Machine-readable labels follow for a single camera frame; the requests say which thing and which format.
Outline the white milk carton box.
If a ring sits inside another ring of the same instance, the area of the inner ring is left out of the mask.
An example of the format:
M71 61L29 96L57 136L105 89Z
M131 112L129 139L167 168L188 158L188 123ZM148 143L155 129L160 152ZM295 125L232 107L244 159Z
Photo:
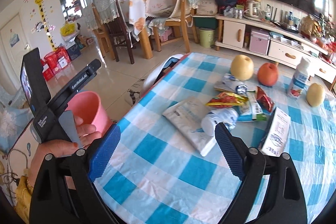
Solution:
M279 157L284 152L290 124L290 116L276 107L268 120L265 136L261 140L259 150L264 155Z

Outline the green white wrapper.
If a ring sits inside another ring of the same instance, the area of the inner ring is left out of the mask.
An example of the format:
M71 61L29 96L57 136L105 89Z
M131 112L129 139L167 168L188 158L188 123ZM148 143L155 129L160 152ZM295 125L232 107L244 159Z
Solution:
M247 92L248 101L237 107L239 122L266 121L266 114L256 99L256 92Z

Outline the white blue bag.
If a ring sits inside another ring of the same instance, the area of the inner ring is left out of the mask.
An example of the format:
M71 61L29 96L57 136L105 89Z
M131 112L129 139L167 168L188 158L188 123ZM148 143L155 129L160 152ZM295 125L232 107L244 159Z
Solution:
M217 124L224 123L226 128L231 131L236 127L238 112L233 108L211 110L201 121L203 131L209 135L215 135Z

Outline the yellow red snack wrapper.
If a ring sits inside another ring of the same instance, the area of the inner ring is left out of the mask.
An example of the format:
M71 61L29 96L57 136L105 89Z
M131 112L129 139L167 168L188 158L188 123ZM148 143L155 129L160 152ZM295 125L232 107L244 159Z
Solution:
M234 106L241 106L244 105L247 101L248 98L246 96L240 96L232 92L221 92L209 100L209 102L206 103L206 106L223 109Z

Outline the white blue wipes packet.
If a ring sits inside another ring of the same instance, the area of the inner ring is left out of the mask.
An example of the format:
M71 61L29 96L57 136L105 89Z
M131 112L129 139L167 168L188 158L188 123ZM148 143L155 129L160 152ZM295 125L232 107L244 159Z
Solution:
M169 107L162 115L205 157L216 143L215 136L207 135L201 127L202 119L209 112L198 98L189 97Z

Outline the small silver foil packet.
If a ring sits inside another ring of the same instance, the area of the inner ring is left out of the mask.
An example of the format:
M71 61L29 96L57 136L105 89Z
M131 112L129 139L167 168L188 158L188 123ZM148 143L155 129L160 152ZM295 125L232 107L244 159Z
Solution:
M214 89L223 92L233 92L236 94L246 94L248 87L235 76L226 73L220 81L214 84Z

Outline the pink plastic trash bin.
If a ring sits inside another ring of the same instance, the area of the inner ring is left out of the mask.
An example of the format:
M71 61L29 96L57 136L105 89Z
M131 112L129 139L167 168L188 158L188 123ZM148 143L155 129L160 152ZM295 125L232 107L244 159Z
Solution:
M69 102L66 110L71 110L74 116L80 117L84 124L92 124L96 130L104 135L112 120L108 116L100 96L92 91L83 91L76 94Z

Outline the red gift boxes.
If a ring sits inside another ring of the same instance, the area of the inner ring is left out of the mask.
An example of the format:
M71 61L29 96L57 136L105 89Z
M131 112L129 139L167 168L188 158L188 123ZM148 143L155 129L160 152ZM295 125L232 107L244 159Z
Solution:
M44 79L49 81L65 67L70 65L70 63L71 59L64 47L59 47L56 51L46 54L45 57L41 59Z

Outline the yellow plastic bag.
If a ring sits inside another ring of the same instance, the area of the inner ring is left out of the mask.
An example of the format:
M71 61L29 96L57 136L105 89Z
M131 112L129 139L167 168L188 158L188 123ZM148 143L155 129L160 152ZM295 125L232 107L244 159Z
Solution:
M61 36L69 36L76 32L76 23L65 21L64 25L60 28Z

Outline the dark wooden chair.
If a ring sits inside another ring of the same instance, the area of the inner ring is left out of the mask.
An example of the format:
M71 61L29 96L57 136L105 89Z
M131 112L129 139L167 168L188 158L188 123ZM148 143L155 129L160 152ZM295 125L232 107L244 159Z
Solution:
M105 50L104 46L107 46L112 59L116 62L120 61L117 49L126 48L130 63L134 64L130 32L126 29L125 20L123 20L121 16L118 16L108 23L103 23L102 17L98 13L95 4L92 4L92 11L98 26L98 28L93 30L93 33L98 39L99 46L102 46L103 50Z

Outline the small yellow pear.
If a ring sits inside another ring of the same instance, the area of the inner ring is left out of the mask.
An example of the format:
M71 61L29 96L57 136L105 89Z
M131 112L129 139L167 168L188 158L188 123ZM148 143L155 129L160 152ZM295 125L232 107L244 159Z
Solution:
M325 100L325 89L318 83L312 83L306 92L306 100L311 107L317 107Z

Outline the white yogurt drink bottle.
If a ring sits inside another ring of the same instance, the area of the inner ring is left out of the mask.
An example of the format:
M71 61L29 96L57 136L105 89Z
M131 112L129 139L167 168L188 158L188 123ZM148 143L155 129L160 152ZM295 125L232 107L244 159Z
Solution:
M310 77L310 60L302 57L287 88L287 96L298 100Z

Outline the red apple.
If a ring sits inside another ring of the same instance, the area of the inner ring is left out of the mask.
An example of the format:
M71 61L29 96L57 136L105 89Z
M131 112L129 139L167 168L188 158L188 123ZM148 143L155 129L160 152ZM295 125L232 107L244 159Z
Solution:
M272 87L278 80L278 68L275 64L265 63L257 72L257 79L260 84Z

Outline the large yellow pear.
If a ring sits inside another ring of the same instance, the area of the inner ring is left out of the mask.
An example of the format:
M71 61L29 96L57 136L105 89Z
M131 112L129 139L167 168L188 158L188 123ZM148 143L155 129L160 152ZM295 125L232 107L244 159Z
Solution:
M253 76L254 63L246 55L237 55L232 60L230 72L236 79L246 81Z

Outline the white tv cabinet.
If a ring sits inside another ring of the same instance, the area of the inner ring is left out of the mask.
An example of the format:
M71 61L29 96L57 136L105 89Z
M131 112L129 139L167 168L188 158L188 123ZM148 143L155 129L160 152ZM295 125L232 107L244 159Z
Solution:
M335 65L327 62L320 55L326 55L327 50L303 38L301 35L284 31L262 21L228 18L216 15L218 20L218 39L215 49L220 48L248 53L274 61L276 64L296 68L302 57L307 57L313 64L313 75L331 83L330 90L335 87ZM270 41L267 55L249 50L251 28L256 27L269 31Z

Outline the pink storage box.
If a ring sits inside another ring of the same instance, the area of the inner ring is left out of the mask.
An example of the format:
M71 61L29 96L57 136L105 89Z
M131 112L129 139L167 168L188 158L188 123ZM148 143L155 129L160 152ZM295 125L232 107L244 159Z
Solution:
M269 48L270 34L269 31L252 27L249 50L254 53L259 53L262 55L267 55Z

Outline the light wooden chair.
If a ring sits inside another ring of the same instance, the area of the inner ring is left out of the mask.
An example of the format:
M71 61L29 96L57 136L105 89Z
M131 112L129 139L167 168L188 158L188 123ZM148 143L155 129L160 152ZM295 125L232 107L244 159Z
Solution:
M153 13L153 20L149 23L149 27L153 31L156 50L160 52L162 46L181 40L184 42L186 52L189 53L190 39L188 30L192 31L194 42L199 42L197 28L193 19L197 9L197 0L171 1L171 6ZM159 32L165 31L167 28L173 29L173 38L162 41Z

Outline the green waste bin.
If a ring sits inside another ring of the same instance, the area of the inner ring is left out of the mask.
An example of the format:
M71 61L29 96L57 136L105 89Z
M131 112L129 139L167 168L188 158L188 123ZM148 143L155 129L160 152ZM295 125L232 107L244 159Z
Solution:
M215 30L212 28L199 28L199 42L204 48L210 48L214 45Z

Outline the white electric kettle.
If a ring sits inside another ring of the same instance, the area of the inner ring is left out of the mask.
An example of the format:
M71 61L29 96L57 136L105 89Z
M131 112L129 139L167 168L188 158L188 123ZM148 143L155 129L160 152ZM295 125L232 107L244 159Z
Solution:
M248 19L262 19L261 0L249 0L243 15Z

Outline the giraffe height wall sticker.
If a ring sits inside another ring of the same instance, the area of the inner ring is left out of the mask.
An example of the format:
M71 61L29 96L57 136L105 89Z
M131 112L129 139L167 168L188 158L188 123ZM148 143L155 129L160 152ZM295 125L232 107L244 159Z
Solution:
M38 7L38 13L40 16L40 21L35 25L35 30L36 32L44 31L51 49L56 51L58 48L55 38L56 26L49 23L44 0L35 0L35 4Z

